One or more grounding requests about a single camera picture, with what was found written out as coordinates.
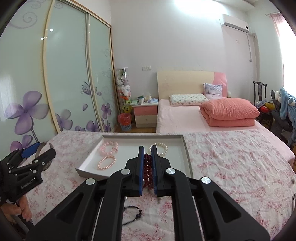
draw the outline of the white cup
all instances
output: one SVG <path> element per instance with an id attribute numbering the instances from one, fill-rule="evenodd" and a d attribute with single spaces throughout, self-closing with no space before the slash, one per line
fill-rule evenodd
<path id="1" fill-rule="evenodd" d="M 139 98 L 140 104 L 144 104 L 144 98 Z"/>

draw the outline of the cup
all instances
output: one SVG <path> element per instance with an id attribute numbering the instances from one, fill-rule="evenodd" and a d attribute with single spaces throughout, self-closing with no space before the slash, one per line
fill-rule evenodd
<path id="1" fill-rule="evenodd" d="M 143 96 L 139 97 L 139 102 L 140 102 L 140 104 L 144 104 L 144 97 Z"/>

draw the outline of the sliding wardrobe door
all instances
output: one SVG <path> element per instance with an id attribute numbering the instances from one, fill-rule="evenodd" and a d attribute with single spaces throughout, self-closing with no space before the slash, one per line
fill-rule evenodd
<path id="1" fill-rule="evenodd" d="M 59 129 L 100 131 L 86 61 L 86 14 L 55 1 L 46 40 L 46 74 Z"/>
<path id="2" fill-rule="evenodd" d="M 110 28 L 90 16 L 89 54 L 91 73 L 96 88 L 99 115 L 105 132 L 115 127 L 118 115 L 114 92 L 113 70 L 110 49 Z"/>
<path id="3" fill-rule="evenodd" d="M 27 1 L 0 37 L 0 159 L 56 131 L 43 81 L 44 28 L 51 1 Z"/>

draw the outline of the nightstand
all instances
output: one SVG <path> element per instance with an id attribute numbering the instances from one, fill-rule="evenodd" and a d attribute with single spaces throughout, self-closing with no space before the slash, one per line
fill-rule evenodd
<path id="1" fill-rule="evenodd" d="M 136 126 L 139 127 L 156 127 L 158 103 L 144 103 L 142 105 L 134 105 Z"/>

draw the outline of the pearl bracelet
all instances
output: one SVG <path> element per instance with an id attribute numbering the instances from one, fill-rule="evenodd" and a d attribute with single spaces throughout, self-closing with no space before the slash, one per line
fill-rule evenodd
<path id="1" fill-rule="evenodd" d="M 108 146 L 108 145 L 114 145 L 114 146 L 112 147 L 112 151 L 106 152 L 106 146 Z M 100 146 L 99 151 L 102 156 L 110 156 L 110 155 L 118 152 L 118 143 L 115 141 L 105 142 L 104 144 L 102 144 Z"/>
<path id="2" fill-rule="evenodd" d="M 165 156 L 166 153 L 168 152 L 168 147 L 167 147 L 165 144 L 163 144 L 163 143 L 161 143 L 161 142 L 157 142 L 157 143 L 153 143 L 152 145 L 150 145 L 150 147 L 149 147 L 150 153 L 151 153 L 151 148 L 152 148 L 152 146 L 154 146 L 154 145 L 156 145 L 156 146 L 161 146 L 161 147 L 163 147 L 164 150 L 165 150 L 163 153 L 157 153 L 158 156 Z"/>
<path id="3" fill-rule="evenodd" d="M 103 163 L 103 161 L 109 159 L 109 158 L 113 158 L 113 162 L 111 164 L 109 164 L 108 166 L 106 167 L 100 167 L 100 165 Z M 115 156 L 105 156 L 102 160 L 100 160 L 99 164 L 98 164 L 98 169 L 99 170 L 106 170 L 108 169 L 109 167 L 111 167 L 114 163 L 116 162 L 116 159 L 115 159 Z"/>

